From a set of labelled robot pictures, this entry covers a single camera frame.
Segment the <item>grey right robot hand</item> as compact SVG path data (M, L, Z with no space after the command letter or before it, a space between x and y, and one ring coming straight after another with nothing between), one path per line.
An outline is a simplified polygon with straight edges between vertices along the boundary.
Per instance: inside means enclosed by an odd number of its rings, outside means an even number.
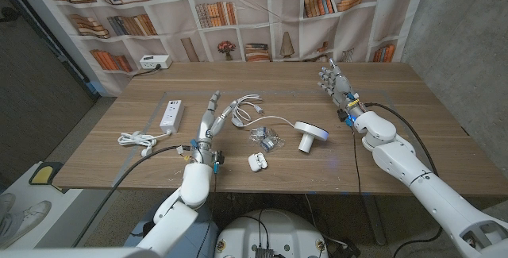
M347 77L332 58L329 58L330 68L323 67L319 72L321 80L317 83L338 107L338 117L342 122L352 125L354 121L365 113L359 95L353 90Z

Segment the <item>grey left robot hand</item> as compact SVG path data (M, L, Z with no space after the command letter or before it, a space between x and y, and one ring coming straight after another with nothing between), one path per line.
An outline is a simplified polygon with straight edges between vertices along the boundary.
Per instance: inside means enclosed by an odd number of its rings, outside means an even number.
M219 90L211 96L207 109L198 125L198 131L195 138L197 146L192 152L194 159L198 163L210 166L213 164L213 155L211 152L212 139L221 132L226 122L226 118L232 113L233 109L238 104L237 100L233 100L219 115L216 116L215 111L220 97L221 92Z

